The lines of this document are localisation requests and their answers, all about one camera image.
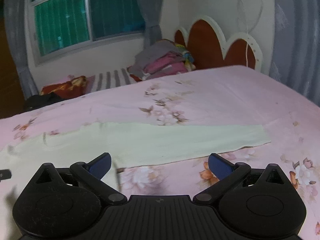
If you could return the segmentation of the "pale green long-sleeve shirt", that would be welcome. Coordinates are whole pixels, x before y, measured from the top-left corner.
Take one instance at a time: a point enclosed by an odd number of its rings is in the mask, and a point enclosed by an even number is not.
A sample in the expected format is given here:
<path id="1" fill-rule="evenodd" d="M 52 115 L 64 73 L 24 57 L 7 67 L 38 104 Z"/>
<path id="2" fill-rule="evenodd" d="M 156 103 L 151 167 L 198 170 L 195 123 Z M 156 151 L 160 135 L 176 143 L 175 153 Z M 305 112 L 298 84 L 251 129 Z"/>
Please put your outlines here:
<path id="1" fill-rule="evenodd" d="M 268 144 L 261 125 L 155 126 L 93 123 L 76 131 L 43 134 L 1 150 L 1 167 L 61 165 L 108 152 L 118 167 L 161 165 Z"/>

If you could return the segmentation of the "stack of folded clothes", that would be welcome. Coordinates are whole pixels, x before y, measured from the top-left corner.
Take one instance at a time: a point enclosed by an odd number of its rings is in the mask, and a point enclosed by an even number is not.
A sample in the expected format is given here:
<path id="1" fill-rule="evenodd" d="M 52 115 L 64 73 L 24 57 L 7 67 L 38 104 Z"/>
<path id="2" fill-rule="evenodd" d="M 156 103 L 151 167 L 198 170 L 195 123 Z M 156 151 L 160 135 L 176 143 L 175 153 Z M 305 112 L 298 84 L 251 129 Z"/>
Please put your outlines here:
<path id="1" fill-rule="evenodd" d="M 170 40 L 160 40 L 135 56 L 127 68 L 137 82 L 184 74 L 195 70 L 194 59 L 185 46 Z"/>

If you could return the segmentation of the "brown wooden door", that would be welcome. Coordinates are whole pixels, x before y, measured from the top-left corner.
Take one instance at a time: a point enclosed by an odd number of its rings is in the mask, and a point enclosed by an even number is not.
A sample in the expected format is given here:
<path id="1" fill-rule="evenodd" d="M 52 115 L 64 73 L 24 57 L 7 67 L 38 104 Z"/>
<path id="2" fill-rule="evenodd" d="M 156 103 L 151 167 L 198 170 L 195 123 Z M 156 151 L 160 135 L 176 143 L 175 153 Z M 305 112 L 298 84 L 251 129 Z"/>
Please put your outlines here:
<path id="1" fill-rule="evenodd" d="M 21 113 L 24 105 L 20 80 L 5 32 L 4 0 L 1 0 L 0 24 L 0 114 L 1 119 L 3 119 Z"/>

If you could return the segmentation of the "black cloth item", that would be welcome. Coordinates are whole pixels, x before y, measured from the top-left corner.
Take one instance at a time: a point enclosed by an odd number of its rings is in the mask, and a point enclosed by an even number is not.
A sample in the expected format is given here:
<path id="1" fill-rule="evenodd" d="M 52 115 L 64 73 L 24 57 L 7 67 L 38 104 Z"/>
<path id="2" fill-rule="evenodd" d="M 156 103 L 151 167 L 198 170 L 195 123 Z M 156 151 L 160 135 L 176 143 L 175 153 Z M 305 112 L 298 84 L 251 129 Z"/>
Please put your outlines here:
<path id="1" fill-rule="evenodd" d="M 63 100 L 63 98 L 53 92 L 45 95 L 33 95 L 25 101 L 23 111 L 33 111 L 45 106 L 55 104 L 57 102 L 61 102 Z"/>

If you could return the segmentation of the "pink floral bed sheet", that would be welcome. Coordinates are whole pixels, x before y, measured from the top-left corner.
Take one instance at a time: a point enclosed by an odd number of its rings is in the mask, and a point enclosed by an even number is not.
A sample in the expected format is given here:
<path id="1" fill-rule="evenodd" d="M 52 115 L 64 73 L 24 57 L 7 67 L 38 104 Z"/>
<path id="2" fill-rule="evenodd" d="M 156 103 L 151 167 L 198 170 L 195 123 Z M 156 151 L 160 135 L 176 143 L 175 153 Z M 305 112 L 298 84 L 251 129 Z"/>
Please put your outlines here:
<path id="1" fill-rule="evenodd" d="M 199 70 L 103 90 L 1 120 L 1 150 L 39 135 L 93 123 L 155 126 L 261 125 L 270 142 L 221 153 L 231 162 L 278 164 L 307 208 L 303 239 L 319 239 L 319 107 L 272 78 L 241 66 Z M 1 182 L 1 239 L 18 239 L 13 205 L 39 166 L 9 169 Z M 161 165 L 118 167 L 104 182 L 121 193 L 194 196 L 217 182 L 208 156 Z"/>

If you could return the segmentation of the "grey striped pillow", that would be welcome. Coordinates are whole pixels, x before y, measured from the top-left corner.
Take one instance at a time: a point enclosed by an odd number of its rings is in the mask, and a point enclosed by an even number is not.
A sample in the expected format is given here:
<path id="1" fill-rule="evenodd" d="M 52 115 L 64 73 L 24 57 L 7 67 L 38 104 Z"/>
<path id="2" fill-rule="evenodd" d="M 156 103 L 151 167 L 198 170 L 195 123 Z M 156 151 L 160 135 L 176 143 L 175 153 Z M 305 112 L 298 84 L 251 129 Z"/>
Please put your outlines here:
<path id="1" fill-rule="evenodd" d="M 136 81 L 129 75 L 127 69 L 125 68 L 99 73 L 87 78 L 85 94 L 131 85 L 133 83 L 136 83 Z"/>

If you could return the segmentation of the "grey patterned side curtain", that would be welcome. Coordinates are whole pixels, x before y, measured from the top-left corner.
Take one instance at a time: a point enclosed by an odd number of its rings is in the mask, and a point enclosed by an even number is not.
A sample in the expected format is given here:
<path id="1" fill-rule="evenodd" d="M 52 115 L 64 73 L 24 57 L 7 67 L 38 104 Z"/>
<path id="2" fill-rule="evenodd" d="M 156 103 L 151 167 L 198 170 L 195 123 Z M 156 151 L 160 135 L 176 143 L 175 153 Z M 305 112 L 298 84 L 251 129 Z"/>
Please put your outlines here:
<path id="1" fill-rule="evenodd" d="M 269 76 L 319 105 L 319 0 L 275 0 Z"/>

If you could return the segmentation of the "red heart-shaped headboard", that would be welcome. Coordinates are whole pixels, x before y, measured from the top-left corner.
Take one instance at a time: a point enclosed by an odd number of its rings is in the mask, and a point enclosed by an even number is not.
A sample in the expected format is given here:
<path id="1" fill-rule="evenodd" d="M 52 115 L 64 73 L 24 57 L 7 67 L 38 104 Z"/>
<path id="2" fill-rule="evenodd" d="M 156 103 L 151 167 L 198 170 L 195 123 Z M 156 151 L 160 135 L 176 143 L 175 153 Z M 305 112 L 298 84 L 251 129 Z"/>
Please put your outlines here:
<path id="1" fill-rule="evenodd" d="M 178 27 L 174 41 L 191 53 L 197 70 L 242 65 L 260 72 L 262 68 L 263 53 L 251 35 L 238 32 L 227 39 L 209 16 L 198 17 L 189 30 Z"/>

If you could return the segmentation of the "window with green glass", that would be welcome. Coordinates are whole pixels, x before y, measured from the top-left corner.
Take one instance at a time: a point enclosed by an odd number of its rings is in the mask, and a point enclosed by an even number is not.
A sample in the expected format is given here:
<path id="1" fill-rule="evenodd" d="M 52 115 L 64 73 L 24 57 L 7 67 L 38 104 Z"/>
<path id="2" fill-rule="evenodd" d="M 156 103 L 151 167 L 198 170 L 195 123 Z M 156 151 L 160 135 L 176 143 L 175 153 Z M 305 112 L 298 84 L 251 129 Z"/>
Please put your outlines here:
<path id="1" fill-rule="evenodd" d="M 145 30 L 137 0 L 29 0 L 37 64 L 108 38 Z"/>

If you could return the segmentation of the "grey left curtain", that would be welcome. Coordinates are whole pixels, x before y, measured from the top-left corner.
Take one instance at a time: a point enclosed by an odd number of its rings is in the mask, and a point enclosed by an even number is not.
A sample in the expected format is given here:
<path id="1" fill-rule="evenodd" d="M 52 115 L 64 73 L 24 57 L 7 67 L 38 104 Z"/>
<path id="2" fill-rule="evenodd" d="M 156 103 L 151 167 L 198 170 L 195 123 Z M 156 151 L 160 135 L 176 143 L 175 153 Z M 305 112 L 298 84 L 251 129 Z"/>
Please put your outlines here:
<path id="1" fill-rule="evenodd" d="M 28 67 L 24 26 L 25 0 L 4 0 L 4 24 L 12 59 L 15 63 L 25 99 L 38 93 Z"/>

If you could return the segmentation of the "grey right curtain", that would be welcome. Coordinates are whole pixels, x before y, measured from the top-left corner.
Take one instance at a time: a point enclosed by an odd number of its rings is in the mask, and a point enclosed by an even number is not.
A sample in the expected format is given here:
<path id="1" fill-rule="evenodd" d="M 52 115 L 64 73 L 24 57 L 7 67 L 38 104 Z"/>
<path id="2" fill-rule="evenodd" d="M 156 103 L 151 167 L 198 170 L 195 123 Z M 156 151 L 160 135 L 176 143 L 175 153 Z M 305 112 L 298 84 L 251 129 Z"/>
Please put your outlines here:
<path id="1" fill-rule="evenodd" d="M 160 19 L 163 0 L 137 0 L 140 13 L 145 21 L 144 48 L 162 39 Z"/>

